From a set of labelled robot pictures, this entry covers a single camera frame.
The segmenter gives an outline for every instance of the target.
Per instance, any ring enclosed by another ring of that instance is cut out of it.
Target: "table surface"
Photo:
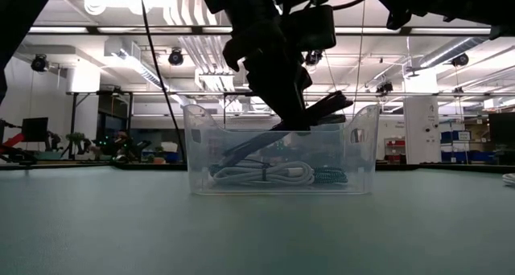
[[[5,274],[515,274],[500,175],[377,173],[371,195],[190,195],[185,172],[0,171]]]

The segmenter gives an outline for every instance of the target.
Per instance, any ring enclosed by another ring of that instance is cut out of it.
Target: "cable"
[[[454,69],[456,71],[456,85],[459,85],[458,68],[454,67]],[[461,95],[459,95],[459,97],[458,97],[458,103],[459,103],[459,115],[461,116],[461,123],[463,123],[463,126],[465,126],[465,117],[463,115],[464,109],[461,107]],[[451,145],[452,145],[452,153],[454,153],[454,142]],[[467,164],[467,165],[468,165],[468,151],[470,151],[470,143],[468,143],[468,147],[465,146],[465,148],[464,148],[465,164]]]
[[[334,6],[334,7],[332,7],[332,10],[348,9],[349,7],[353,7],[353,6],[358,5],[358,4],[360,4],[360,3],[364,2],[364,1],[365,0],[355,0],[355,1],[343,4],[343,5]]]
[[[361,17],[360,55],[358,56],[358,61],[357,61],[357,78],[356,78],[356,91],[354,92],[354,102],[356,102],[356,100],[357,100],[357,92],[359,90],[358,86],[360,85],[361,55],[363,54],[363,29],[365,27],[365,6],[366,5],[363,5],[363,13],[362,13],[362,17]],[[352,107],[352,119],[354,119],[355,115],[356,115],[356,103],[354,103],[354,106]]]
[[[508,187],[515,187],[515,174],[504,174],[502,181],[505,182],[505,185]]]
[[[180,137],[179,127],[177,126],[177,120],[175,119],[174,112],[171,109],[170,98],[168,97],[167,89],[163,82],[163,77],[161,76],[161,72],[159,71],[158,60],[155,56],[154,43],[152,43],[152,35],[150,34],[150,28],[148,26],[148,18],[146,16],[145,2],[143,0],[142,0],[142,12],[143,12],[142,13],[143,14],[143,22],[145,23],[146,37],[148,38],[148,43],[150,44],[150,51],[152,52],[152,59],[154,60],[155,71],[159,78],[159,84],[161,85],[161,90],[163,90],[164,98],[167,101],[168,111],[170,111],[171,119],[174,122],[175,132],[177,134],[177,140],[179,141],[180,154],[183,157],[183,161],[185,161],[186,154],[184,153],[183,139]]]
[[[210,174],[218,184],[274,183],[283,186],[306,186],[320,183],[347,183],[338,167],[316,167],[305,162],[286,162],[277,166],[258,162],[260,166],[211,166]]]
[[[335,91],[338,91],[338,88],[336,87],[335,77],[332,75],[331,64],[329,63],[329,56],[325,50],[323,50],[323,54],[325,55],[325,60],[328,63],[329,74],[331,74],[332,86],[334,86]],[[345,111],[343,109],[341,109],[341,113],[345,115]]]
[[[315,181],[313,169],[304,162],[287,162],[270,168],[225,167],[212,178],[219,184],[270,182],[286,186],[306,186]]]

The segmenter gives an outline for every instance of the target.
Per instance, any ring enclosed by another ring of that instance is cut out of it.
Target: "black wire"
[[[171,119],[174,122],[175,132],[177,134],[177,139],[179,140],[180,154],[183,157],[183,161],[186,161],[186,155],[184,153],[184,147],[183,147],[183,140],[180,137],[179,127],[177,126],[177,120],[175,119],[174,112],[171,109],[170,98],[168,98],[167,88],[164,86],[163,78],[161,77],[161,72],[159,71],[158,60],[155,56],[154,43],[152,42],[152,35],[150,34],[150,28],[148,26],[148,18],[146,17],[145,2],[143,0],[142,0],[142,11],[143,11],[143,22],[145,23],[146,37],[148,38],[148,43],[150,44],[150,51],[152,52],[152,59],[154,60],[155,71],[159,78],[159,84],[161,85],[161,90],[163,90],[164,98],[167,101],[168,110],[170,111]]]
[[[343,4],[343,5],[334,6],[334,7],[332,7],[332,10],[348,9],[349,7],[353,7],[353,6],[355,6],[355,5],[359,4],[359,3],[362,3],[363,1],[364,0],[355,0],[355,1]]]

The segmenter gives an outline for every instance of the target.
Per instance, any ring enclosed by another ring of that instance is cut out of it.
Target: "monitor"
[[[48,117],[23,119],[23,142],[45,142],[47,140]]]
[[[490,139],[496,144],[515,144],[515,113],[488,115]]]

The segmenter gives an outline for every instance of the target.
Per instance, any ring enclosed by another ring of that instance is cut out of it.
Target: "clear plastic bin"
[[[306,132],[222,129],[198,105],[183,111],[193,193],[365,194],[372,189],[376,105],[362,109],[345,124],[316,126]],[[253,138],[262,148],[228,166],[228,158],[234,155],[226,156],[227,150]]]

